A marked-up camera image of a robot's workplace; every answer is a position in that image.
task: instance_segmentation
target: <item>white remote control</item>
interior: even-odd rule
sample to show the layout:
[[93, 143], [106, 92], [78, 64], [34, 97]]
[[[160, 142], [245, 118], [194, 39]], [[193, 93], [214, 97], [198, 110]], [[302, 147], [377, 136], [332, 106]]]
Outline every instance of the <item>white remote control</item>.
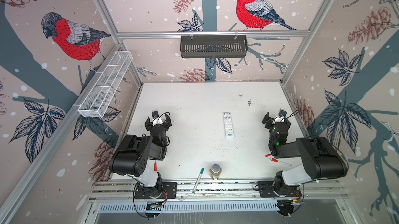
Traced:
[[230, 112], [223, 112], [223, 119], [225, 124], [226, 137], [234, 137], [232, 114]]

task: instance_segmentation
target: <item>white wire basket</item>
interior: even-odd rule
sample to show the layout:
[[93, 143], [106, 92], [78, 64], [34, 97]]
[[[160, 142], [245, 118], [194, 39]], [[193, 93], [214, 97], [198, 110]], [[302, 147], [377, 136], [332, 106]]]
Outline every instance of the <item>white wire basket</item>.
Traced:
[[83, 117], [102, 118], [104, 116], [132, 59], [132, 54], [128, 51], [115, 52], [78, 109]]

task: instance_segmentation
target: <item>bird illustration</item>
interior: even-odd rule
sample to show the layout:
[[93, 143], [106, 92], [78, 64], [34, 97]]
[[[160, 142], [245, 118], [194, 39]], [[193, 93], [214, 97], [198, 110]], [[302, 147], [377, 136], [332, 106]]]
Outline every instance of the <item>bird illustration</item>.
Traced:
[[68, 21], [54, 12], [43, 17], [42, 28], [46, 38], [51, 36], [69, 57], [78, 61], [90, 61], [90, 68], [86, 71], [86, 76], [90, 71], [95, 72], [91, 68], [91, 59], [97, 53], [101, 54], [101, 42], [111, 36], [111, 34], [95, 30], [86, 24]]
[[265, 26], [280, 25], [289, 30], [296, 30], [287, 24], [276, 11], [271, 3], [266, 0], [237, 0], [237, 17], [248, 28], [260, 28]]

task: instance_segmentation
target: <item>white table surface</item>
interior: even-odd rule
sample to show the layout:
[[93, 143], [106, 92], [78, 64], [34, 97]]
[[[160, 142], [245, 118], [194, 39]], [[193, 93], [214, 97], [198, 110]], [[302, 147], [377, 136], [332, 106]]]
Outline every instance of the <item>white table surface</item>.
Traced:
[[[202, 178], [210, 178], [213, 163], [222, 168], [221, 179], [270, 178], [292, 168], [265, 157], [269, 130], [262, 119], [280, 108], [292, 113], [278, 82], [146, 83], [127, 134], [149, 135], [144, 122], [151, 112], [170, 112], [170, 145], [165, 159], [157, 161], [163, 179], [196, 179], [202, 167]], [[225, 137], [223, 112], [232, 113], [234, 138]], [[287, 141], [293, 142], [303, 135], [295, 117], [289, 120]], [[302, 163], [299, 157], [281, 161]], [[153, 164], [149, 160], [147, 169]], [[114, 173], [112, 179], [126, 177]]]

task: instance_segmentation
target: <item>bird wing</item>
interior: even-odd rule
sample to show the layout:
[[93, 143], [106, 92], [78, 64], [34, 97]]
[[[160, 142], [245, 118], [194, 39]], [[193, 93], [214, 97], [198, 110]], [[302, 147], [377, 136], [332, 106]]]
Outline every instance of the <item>bird wing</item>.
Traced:
[[255, 0], [253, 2], [246, 3], [245, 8], [252, 15], [262, 17], [273, 9], [273, 5], [266, 0]]
[[86, 24], [78, 24], [67, 20], [71, 33], [67, 38], [67, 42], [72, 45], [83, 46], [90, 43], [90, 27]]

